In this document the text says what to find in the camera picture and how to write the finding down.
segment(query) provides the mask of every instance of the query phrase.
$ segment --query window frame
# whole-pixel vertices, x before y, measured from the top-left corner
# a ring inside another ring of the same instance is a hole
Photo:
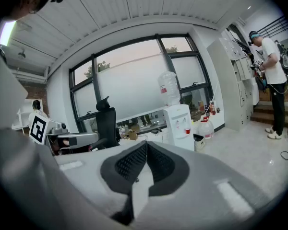
[[[189,44],[189,46],[191,48],[191,51],[168,53],[166,51],[166,48],[165,48],[164,44],[162,43],[161,39],[162,38],[175,38],[175,37],[185,38],[187,43]],[[115,49],[118,49],[118,48],[121,48],[124,46],[128,46],[131,44],[135,44],[135,43],[148,41],[148,40],[156,40],[157,41],[157,43],[160,47],[161,53],[165,58],[166,64],[168,66],[168,70],[174,72],[175,74],[176,74],[176,71],[175,71],[172,59],[181,58],[181,57],[182,58],[183,57],[197,57],[198,58],[198,61],[200,63],[200,66],[202,68],[202,72],[204,75],[205,83],[195,84],[192,86],[181,88],[178,77],[176,76],[177,85],[179,88],[180,96],[181,96],[181,94],[186,93],[186,92],[191,92],[191,91],[197,90],[197,89],[204,89],[205,95],[206,95],[206,102],[209,103],[210,98],[213,97],[213,91],[212,91],[209,75],[208,75],[206,66],[204,64],[203,58],[202,58],[200,52],[198,51],[198,48],[197,48],[195,42],[192,40],[192,38],[189,34],[161,34],[161,35],[155,34],[152,36],[140,37],[140,38],[132,39],[132,40],[120,43],[120,44],[113,45],[109,48],[106,48],[106,49],[101,50],[95,54],[92,54],[90,57],[82,60],[79,64],[77,64],[76,66],[74,66],[73,68],[71,68],[69,70],[69,87],[70,87],[72,111],[73,111],[74,119],[76,121],[77,128],[78,128],[79,132],[86,132],[83,121],[96,117],[97,112],[90,113],[90,114],[87,114],[85,116],[79,117],[77,114],[77,110],[76,110],[74,93],[75,93],[75,91],[85,87],[86,85],[93,83],[96,101],[98,102],[101,100],[101,95],[100,95],[100,90],[99,90],[99,85],[98,85],[98,77],[97,77],[97,57],[99,57],[105,53],[108,53],[110,51],[113,51]],[[75,70],[77,70],[79,67],[81,67],[83,64],[85,64],[89,61],[92,62],[92,77],[90,77],[90,78],[88,78],[88,79],[75,85],[74,84],[75,83]]]

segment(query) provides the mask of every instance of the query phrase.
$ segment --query white cabinet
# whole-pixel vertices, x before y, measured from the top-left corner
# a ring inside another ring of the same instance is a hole
[[[252,78],[252,74],[251,74],[251,70],[250,70],[247,58],[246,57],[242,57],[239,61],[241,62],[245,79]]]
[[[216,69],[224,105],[225,127],[240,130],[253,112],[248,57],[225,39],[218,38],[208,48]]]
[[[240,96],[240,105],[244,106],[245,103],[245,88],[243,82],[238,82],[238,88],[239,88],[239,96]]]
[[[243,71],[243,68],[242,68],[241,61],[239,59],[236,60],[236,64],[237,64],[237,67],[238,67],[238,71],[239,71],[241,80],[245,80],[245,75],[244,75],[244,71]]]
[[[33,112],[33,101],[30,99],[25,99],[23,106],[17,112],[17,116],[15,117],[15,121],[12,124],[13,130],[22,129],[24,133],[24,128],[29,127],[29,115]],[[43,101],[39,100],[40,102],[40,110],[43,111]]]

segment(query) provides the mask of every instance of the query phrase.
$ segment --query white sneaker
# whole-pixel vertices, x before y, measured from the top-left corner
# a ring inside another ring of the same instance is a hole
[[[279,139],[282,138],[282,135],[279,136],[279,135],[276,133],[276,131],[274,131],[272,134],[269,134],[269,135],[268,135],[268,138],[274,139],[274,140],[279,140]]]
[[[265,128],[265,131],[270,133],[270,134],[273,134],[274,133],[274,130],[271,128]]]

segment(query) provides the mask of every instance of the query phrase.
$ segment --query bottle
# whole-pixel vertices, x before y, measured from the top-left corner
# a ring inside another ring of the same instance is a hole
[[[210,103],[210,113],[212,115],[216,115],[216,108],[215,108],[215,104],[213,101],[211,101],[211,103]]]
[[[209,118],[204,117],[197,128],[197,133],[205,139],[211,139],[215,134],[215,130]]]
[[[158,78],[158,83],[161,90],[162,100],[165,105],[171,106],[180,104],[180,93],[176,81],[176,74],[174,72],[163,72]]]
[[[128,133],[129,133],[129,128],[128,128],[127,125],[125,125],[124,130],[125,130],[125,135],[128,135]]]

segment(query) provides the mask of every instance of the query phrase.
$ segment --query backpack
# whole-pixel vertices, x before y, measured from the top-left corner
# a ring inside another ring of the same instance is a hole
[[[280,53],[279,63],[281,64],[283,71],[286,75],[288,75],[288,55],[286,49],[276,40],[275,44]]]

